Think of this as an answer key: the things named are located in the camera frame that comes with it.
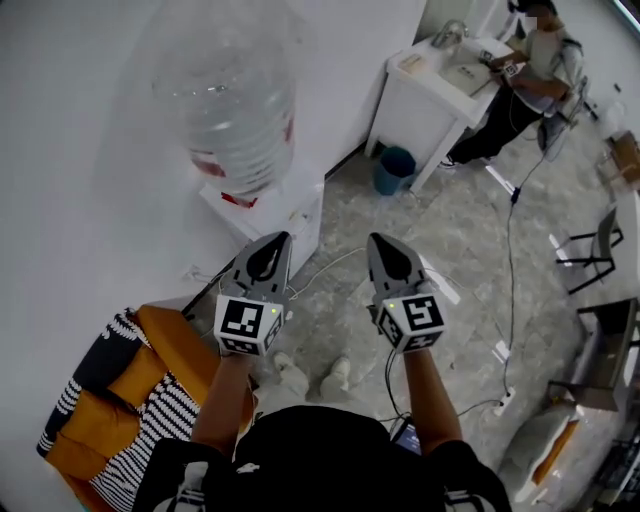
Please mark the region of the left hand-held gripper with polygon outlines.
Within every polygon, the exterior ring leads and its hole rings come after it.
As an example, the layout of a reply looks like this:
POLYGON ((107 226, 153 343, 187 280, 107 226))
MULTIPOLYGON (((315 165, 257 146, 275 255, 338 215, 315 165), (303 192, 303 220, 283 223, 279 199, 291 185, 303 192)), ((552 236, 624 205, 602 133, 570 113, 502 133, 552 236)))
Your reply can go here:
POLYGON ((220 352, 266 356, 289 312, 286 288, 292 237, 274 232, 249 243, 235 258, 216 299, 214 337, 220 352))

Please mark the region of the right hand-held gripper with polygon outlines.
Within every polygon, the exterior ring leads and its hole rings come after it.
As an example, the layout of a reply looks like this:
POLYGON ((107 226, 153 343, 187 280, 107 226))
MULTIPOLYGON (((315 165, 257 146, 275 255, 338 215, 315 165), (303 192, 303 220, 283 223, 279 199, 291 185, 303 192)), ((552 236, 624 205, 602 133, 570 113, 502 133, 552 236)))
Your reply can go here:
POLYGON ((433 346, 446 331, 439 295, 425 281, 418 253, 397 238, 371 233, 367 259, 374 285, 373 324, 398 354, 433 346))

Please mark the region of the white water dispenser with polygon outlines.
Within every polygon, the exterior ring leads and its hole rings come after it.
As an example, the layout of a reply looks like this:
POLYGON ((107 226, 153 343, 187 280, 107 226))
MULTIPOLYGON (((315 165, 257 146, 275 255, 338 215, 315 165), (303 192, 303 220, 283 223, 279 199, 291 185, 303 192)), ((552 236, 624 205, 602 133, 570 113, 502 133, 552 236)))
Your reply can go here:
POLYGON ((273 188, 265 191, 250 208, 232 203, 210 184, 200 196, 222 218, 234 240, 241 246, 274 232, 291 237, 318 223, 321 227, 324 181, 315 179, 301 167, 273 188))

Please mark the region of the person's right forearm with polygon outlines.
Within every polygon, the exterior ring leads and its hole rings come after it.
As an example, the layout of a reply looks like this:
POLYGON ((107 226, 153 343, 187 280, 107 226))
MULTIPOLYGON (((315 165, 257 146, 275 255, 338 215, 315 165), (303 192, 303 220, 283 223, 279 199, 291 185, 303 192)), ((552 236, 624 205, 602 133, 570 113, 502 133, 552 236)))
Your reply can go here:
POLYGON ((403 355, 411 416, 422 454, 449 441, 461 441, 462 430, 428 349, 403 355))

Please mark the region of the person's left forearm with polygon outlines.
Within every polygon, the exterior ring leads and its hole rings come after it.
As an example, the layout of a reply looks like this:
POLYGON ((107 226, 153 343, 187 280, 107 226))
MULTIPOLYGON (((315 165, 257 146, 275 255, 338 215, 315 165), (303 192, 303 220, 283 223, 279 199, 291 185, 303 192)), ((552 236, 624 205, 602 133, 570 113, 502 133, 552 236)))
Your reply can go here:
POLYGON ((251 358, 234 354, 221 359, 192 429, 191 440, 233 456, 248 389, 251 358))

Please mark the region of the clear large water jug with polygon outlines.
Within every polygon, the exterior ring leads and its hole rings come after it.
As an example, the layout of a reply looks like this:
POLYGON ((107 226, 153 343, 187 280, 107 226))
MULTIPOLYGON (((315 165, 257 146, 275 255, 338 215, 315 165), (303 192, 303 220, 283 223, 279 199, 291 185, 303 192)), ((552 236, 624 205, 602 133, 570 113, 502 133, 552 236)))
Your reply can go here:
POLYGON ((295 80, 280 26, 251 3, 196 0, 154 70, 154 97, 191 163, 242 200, 293 160, 295 80))

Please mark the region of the blue waste bin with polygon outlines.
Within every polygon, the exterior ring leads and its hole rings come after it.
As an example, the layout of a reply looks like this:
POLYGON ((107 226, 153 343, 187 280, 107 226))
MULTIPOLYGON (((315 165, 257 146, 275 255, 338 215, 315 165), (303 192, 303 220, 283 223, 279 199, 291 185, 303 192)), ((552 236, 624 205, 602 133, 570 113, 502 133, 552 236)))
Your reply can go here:
POLYGON ((403 148, 385 148, 373 175, 374 189, 383 196, 394 195, 407 179, 414 175, 416 161, 403 148))

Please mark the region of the person's beige trousers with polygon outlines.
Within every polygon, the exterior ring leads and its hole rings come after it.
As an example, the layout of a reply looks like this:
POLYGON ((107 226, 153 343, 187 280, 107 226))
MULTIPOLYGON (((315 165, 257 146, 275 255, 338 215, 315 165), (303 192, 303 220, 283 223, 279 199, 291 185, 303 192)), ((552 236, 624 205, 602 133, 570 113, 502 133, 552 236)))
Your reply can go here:
POLYGON ((258 391, 257 415, 268 415, 295 406, 321 406, 357 412, 359 403, 349 392, 347 379, 329 373, 320 384, 319 400, 307 399, 309 379, 297 366, 280 372, 278 383, 262 386, 258 391))

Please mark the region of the white power strip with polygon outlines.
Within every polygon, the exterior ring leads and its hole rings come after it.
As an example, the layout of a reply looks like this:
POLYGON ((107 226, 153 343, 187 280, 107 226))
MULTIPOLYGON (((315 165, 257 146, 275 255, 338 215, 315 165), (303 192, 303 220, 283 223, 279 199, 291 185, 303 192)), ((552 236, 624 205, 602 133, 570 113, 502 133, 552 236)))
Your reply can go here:
POLYGON ((493 408, 493 414, 496 417, 501 417, 504 414, 505 410, 513 401, 515 395, 516 395, 515 388, 509 387, 507 392, 504 394, 504 396, 498 400, 497 405, 493 408))

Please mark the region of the person's black shirt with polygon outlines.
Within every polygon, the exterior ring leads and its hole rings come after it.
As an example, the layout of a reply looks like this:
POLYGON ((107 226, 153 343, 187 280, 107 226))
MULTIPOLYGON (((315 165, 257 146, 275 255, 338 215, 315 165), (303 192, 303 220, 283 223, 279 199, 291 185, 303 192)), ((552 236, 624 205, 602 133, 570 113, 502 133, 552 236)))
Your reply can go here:
POLYGON ((499 478, 463 441, 427 456, 372 418, 295 406, 258 420, 232 458, 159 441, 132 512, 511 512, 499 478))

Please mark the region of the grey orange cushion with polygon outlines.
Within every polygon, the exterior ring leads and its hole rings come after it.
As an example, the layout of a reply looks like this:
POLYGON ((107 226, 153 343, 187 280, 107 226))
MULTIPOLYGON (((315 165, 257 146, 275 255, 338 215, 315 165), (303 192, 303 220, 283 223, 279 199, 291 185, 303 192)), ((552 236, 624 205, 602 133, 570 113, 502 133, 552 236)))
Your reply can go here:
POLYGON ((512 503, 523 503, 544 482, 578 424, 576 406, 558 403, 521 425, 498 467, 512 503))

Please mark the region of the grey brown chair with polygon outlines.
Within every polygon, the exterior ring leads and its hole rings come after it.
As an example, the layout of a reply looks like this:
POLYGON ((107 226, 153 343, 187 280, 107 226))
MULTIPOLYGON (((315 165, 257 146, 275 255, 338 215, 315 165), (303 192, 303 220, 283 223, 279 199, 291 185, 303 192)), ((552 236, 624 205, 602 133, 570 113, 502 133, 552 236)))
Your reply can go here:
POLYGON ((577 358, 570 379, 551 380, 547 389, 561 389, 577 405, 595 410, 621 412, 626 408, 631 379, 637 359, 631 356, 640 348, 640 301, 636 298, 581 307, 582 321, 592 319, 593 328, 577 358))

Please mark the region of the silver faucet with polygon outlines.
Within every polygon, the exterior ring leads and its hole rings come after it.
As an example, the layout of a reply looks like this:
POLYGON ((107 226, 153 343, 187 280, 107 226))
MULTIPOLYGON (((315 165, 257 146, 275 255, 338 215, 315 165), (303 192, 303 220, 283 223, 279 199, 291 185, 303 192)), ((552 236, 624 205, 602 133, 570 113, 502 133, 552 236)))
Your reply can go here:
POLYGON ((468 36, 469 29, 467 25, 461 20, 451 19, 435 35, 431 45, 436 49, 447 49, 460 44, 468 36))

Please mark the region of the brown cardboard box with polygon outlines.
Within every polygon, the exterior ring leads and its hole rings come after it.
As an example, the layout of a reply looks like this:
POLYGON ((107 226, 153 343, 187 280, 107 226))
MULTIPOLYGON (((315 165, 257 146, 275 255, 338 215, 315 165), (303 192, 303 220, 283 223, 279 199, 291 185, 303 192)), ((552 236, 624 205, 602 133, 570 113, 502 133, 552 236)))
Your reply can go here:
POLYGON ((606 141, 596 168, 606 185, 625 185, 640 191, 640 143, 627 130, 606 141))

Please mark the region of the black frame chair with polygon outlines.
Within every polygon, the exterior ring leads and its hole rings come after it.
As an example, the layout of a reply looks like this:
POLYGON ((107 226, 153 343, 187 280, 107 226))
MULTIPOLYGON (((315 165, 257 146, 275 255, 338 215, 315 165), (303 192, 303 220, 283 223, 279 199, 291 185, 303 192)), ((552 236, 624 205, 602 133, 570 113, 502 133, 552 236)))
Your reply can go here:
POLYGON ((578 242, 590 242, 589 251, 584 255, 558 257, 555 260, 557 265, 565 267, 576 267, 582 270, 586 270, 589 267, 595 269, 595 274, 592 277, 567 290, 569 296, 577 294, 596 282, 602 282, 605 277, 616 270, 613 248, 624 240, 624 234, 619 227, 616 214, 617 208, 613 207, 599 222, 595 231, 569 236, 559 246, 559 250, 565 250, 578 242))

